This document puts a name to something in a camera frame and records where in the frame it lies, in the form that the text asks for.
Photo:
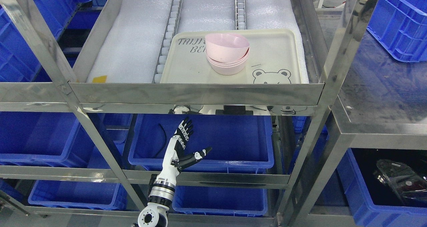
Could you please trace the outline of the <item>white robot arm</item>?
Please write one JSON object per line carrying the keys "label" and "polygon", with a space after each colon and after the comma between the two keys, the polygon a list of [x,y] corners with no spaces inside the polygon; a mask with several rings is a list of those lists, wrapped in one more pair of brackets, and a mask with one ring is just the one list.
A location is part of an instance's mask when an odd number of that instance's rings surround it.
{"label": "white robot arm", "polygon": [[167,212],[175,195],[176,175],[153,174],[148,185],[147,206],[131,227],[167,227]]}

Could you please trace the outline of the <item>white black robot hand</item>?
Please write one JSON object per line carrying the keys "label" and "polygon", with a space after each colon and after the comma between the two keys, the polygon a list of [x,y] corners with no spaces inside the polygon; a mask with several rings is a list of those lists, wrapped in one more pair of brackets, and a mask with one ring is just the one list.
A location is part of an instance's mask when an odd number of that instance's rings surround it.
{"label": "white black robot hand", "polygon": [[189,168],[203,160],[212,147],[207,147],[191,154],[185,154],[187,144],[193,134],[192,120],[189,117],[183,119],[170,138],[162,161],[162,170],[157,175],[155,184],[176,186],[177,176],[186,168]]}

